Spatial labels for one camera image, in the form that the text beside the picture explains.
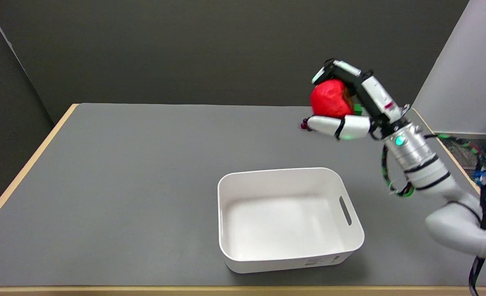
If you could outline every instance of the green indicator light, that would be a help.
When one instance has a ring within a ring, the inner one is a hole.
[[[399,136],[394,141],[398,146],[402,146],[405,142],[405,137]]]

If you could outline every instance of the blue connector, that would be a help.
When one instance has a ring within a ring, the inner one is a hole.
[[[479,170],[474,172],[474,182],[478,187],[486,185],[486,170]]]

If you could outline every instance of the white plastic bin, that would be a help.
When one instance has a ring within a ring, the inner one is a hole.
[[[324,167],[232,173],[218,184],[219,246],[238,273],[340,264],[363,227]]]

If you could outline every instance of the white wall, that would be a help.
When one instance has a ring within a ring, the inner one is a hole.
[[[470,0],[412,106],[435,132],[486,134],[486,0]]]

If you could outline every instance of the sticker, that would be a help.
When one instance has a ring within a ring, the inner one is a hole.
[[[323,256],[323,257],[317,257],[317,258],[312,258],[308,259],[305,266],[309,265],[320,265],[320,264],[333,264],[336,262],[336,260],[340,257],[340,255],[337,256]]]

